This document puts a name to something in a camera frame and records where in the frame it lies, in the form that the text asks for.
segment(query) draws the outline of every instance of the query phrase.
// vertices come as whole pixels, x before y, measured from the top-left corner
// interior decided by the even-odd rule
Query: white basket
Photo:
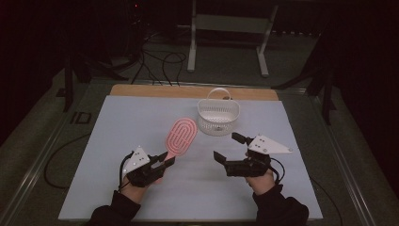
[[[229,100],[209,99],[215,91],[225,91],[229,94]],[[206,99],[198,103],[199,129],[211,136],[225,136],[230,134],[235,127],[238,116],[240,115],[240,105],[231,99],[230,93],[223,88],[212,89]]]

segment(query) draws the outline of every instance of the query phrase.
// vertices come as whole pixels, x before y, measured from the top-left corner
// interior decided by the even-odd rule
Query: pink hairbrush
[[[175,121],[165,141],[168,155],[164,161],[185,154],[196,134],[197,124],[195,121],[188,118],[181,118]]]

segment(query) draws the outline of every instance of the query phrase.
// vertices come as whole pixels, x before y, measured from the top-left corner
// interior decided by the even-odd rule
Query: sleeve
[[[131,220],[140,207],[140,204],[132,202],[124,195],[119,194],[118,191],[114,191],[111,205],[104,205],[95,209],[86,226],[132,225]]]
[[[305,226],[309,209],[293,197],[281,195],[282,185],[274,186],[262,195],[253,194],[258,206],[258,226]]]

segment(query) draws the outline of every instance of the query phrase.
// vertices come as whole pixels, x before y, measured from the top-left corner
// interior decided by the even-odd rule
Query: white tabletop
[[[120,162],[137,146],[147,154],[166,152],[165,139],[180,118],[198,117],[200,99],[107,96],[88,145],[62,206],[59,219],[87,220],[92,211],[110,204],[119,183]],[[241,113],[235,132],[246,137],[270,137],[293,153],[272,154],[286,170],[282,194],[310,209],[310,219],[322,213],[280,101],[239,101]],[[231,136],[211,137],[198,130],[187,153],[176,158],[159,185],[148,190],[138,221],[247,221],[257,207],[244,178],[227,177],[213,151],[228,160],[245,158],[247,146]],[[279,164],[272,166],[282,172]]]

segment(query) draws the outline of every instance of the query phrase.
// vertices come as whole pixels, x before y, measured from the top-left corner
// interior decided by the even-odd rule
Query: basket handle
[[[209,96],[210,96],[213,92],[216,92],[216,91],[225,91],[225,92],[227,92],[227,94],[229,94],[229,100],[231,100],[230,93],[229,93],[226,89],[224,89],[224,88],[215,88],[215,89],[212,89],[212,90],[208,93],[208,96],[206,97],[206,99],[209,99]]]

